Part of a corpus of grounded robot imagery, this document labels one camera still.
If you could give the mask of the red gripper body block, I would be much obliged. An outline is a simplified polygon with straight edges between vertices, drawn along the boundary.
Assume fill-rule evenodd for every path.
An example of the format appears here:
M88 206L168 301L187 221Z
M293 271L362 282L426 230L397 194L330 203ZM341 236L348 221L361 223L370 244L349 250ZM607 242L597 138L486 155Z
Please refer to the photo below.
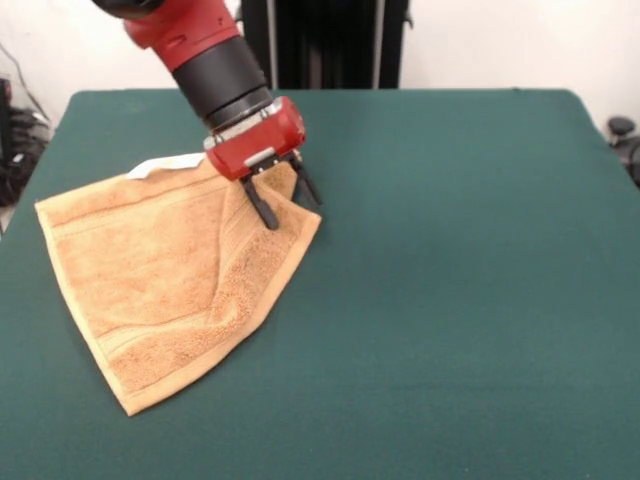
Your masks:
M238 124L210 134L204 151L214 168L234 181L251 174L266 159L284 157L305 139L299 110L289 97L280 96Z

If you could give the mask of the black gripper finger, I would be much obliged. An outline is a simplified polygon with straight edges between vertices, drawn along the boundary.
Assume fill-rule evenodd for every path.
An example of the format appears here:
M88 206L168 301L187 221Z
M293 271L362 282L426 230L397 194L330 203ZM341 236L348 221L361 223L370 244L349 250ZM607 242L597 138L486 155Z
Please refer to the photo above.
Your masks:
M297 179L296 183L302 193L306 196L308 202L314 206L319 207L323 204L320 193L313 183L309 172L304 166L303 161L296 155L290 157L290 166L295 171Z
M271 231L277 230L279 228L279 220L270 205L258 194L253 182L253 176L249 175L241 178L240 183L264 226Z

